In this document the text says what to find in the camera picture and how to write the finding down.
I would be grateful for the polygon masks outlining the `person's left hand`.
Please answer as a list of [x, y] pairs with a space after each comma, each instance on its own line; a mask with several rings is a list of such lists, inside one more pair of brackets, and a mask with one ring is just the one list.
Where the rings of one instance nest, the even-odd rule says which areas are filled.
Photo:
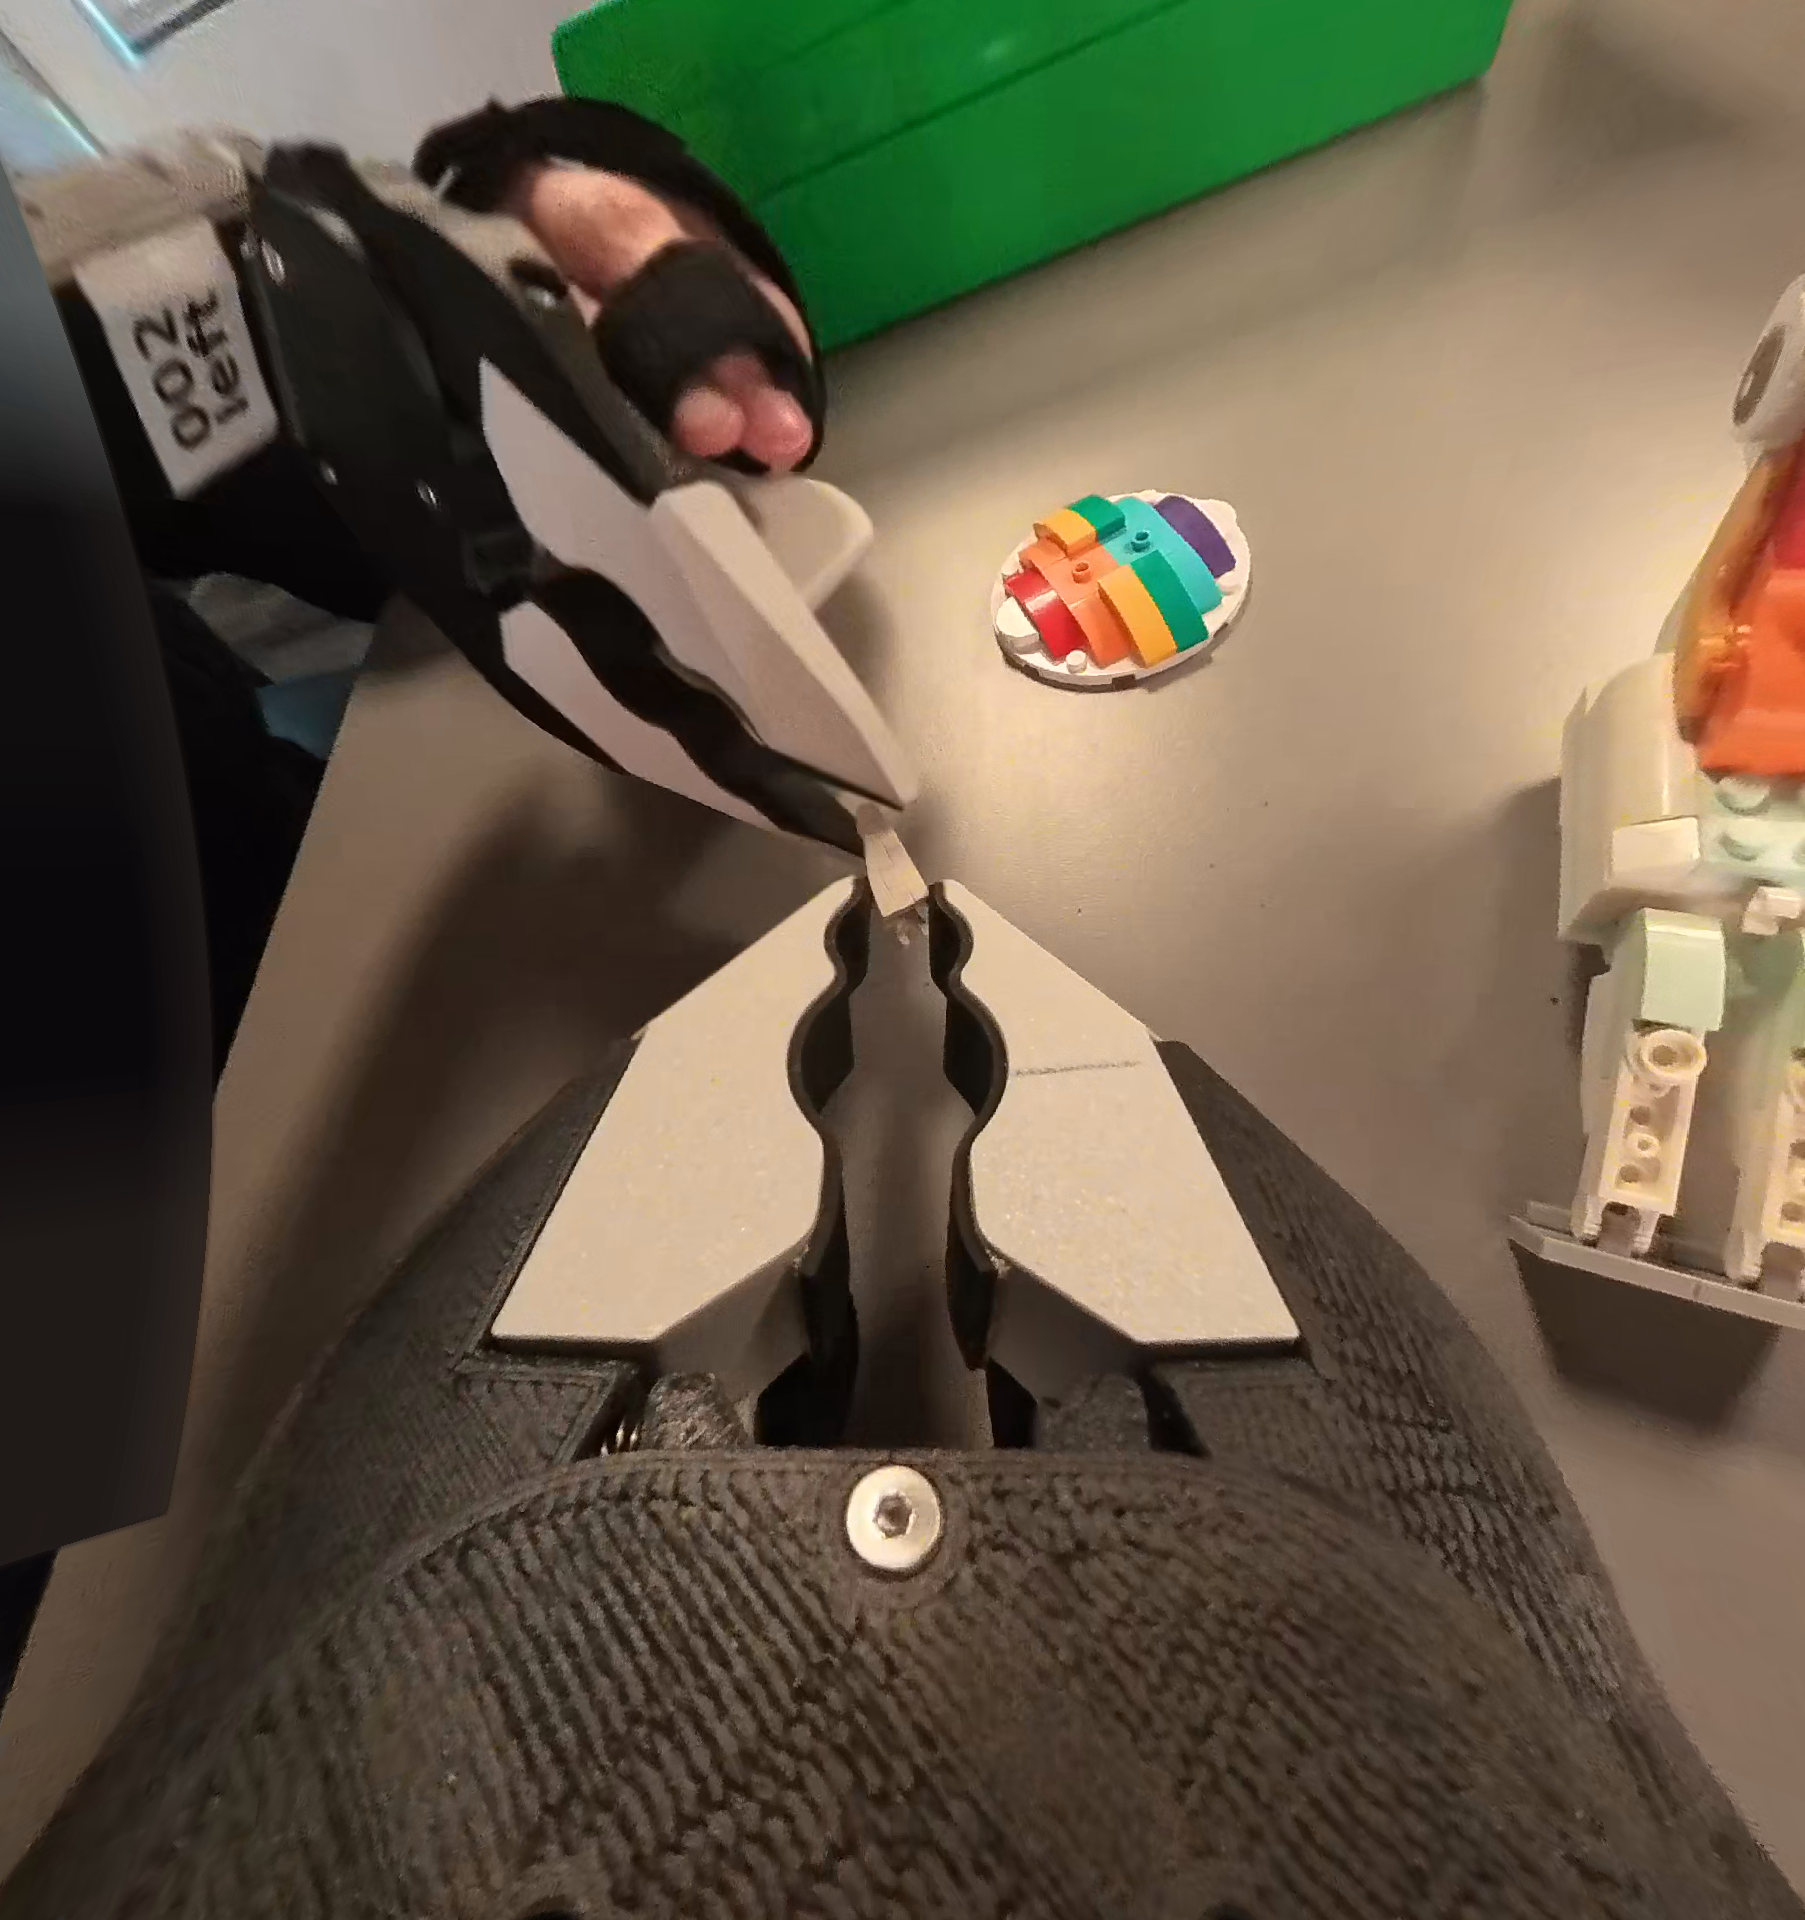
[[[592, 320], [655, 257], [687, 246], [712, 247], [724, 260], [724, 280], [746, 285], [777, 315], [781, 354], [811, 358], [811, 337], [794, 301], [694, 205], [658, 196], [626, 174], [574, 159], [536, 159], [516, 173], [504, 207], [535, 235]], [[670, 437], [703, 461], [746, 460], [791, 471], [813, 454], [815, 420], [759, 354], [735, 347], [689, 363]]]

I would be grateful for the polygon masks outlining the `round rainbow lego plate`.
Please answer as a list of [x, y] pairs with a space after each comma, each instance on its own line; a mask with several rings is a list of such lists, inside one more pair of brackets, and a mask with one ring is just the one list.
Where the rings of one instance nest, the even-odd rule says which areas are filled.
[[1233, 502], [1187, 493], [1085, 493], [1013, 544], [989, 613], [1004, 658], [1046, 683], [1120, 690], [1215, 651], [1252, 590]]

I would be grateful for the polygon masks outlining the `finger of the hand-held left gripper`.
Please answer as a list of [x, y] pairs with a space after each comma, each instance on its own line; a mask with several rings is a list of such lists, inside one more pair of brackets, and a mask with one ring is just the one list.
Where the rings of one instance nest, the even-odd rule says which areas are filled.
[[499, 615], [505, 690], [628, 779], [864, 861], [866, 798], [759, 740], [652, 506], [693, 482], [735, 493], [820, 619], [866, 558], [864, 508], [804, 475], [681, 477], [639, 498], [489, 358], [478, 395], [484, 450], [535, 558], [530, 586]]
[[735, 493], [662, 493], [652, 526], [702, 610], [759, 740], [811, 776], [905, 810], [915, 765]]

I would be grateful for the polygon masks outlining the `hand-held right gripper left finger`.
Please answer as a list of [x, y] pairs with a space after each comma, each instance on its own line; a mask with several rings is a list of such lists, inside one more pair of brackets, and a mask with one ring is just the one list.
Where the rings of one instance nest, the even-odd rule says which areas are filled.
[[825, 1143], [793, 1051], [839, 981], [829, 883], [653, 1017], [491, 1320], [511, 1351], [777, 1379], [809, 1348], [798, 1263]]

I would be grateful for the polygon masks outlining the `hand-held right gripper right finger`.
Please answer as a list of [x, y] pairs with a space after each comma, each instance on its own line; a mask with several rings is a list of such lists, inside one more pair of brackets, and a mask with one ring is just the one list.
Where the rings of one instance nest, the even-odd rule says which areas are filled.
[[931, 897], [942, 1068], [972, 1121], [946, 1291], [964, 1361], [1133, 1374], [1300, 1327], [1155, 1031], [959, 882]]

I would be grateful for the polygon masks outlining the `green plastic bin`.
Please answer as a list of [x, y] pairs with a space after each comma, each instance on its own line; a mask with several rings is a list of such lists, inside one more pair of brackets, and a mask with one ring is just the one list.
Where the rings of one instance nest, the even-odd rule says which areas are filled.
[[617, 2], [551, 50], [739, 190], [841, 347], [1478, 80], [1511, 9]]

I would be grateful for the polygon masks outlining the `small white lego brick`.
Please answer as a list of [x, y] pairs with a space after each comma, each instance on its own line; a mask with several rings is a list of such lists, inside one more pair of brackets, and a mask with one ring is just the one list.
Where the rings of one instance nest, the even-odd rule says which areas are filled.
[[923, 918], [933, 887], [901, 838], [894, 814], [883, 804], [864, 803], [857, 809], [857, 828], [875, 913], [889, 923], [905, 916]]

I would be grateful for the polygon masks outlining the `white and orange lego model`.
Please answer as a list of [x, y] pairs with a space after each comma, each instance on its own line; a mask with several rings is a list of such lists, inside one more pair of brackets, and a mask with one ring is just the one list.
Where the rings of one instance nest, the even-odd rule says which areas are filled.
[[1745, 475], [1653, 655], [1563, 728], [1586, 1152], [1513, 1246], [1805, 1330], [1805, 274], [1730, 424]]

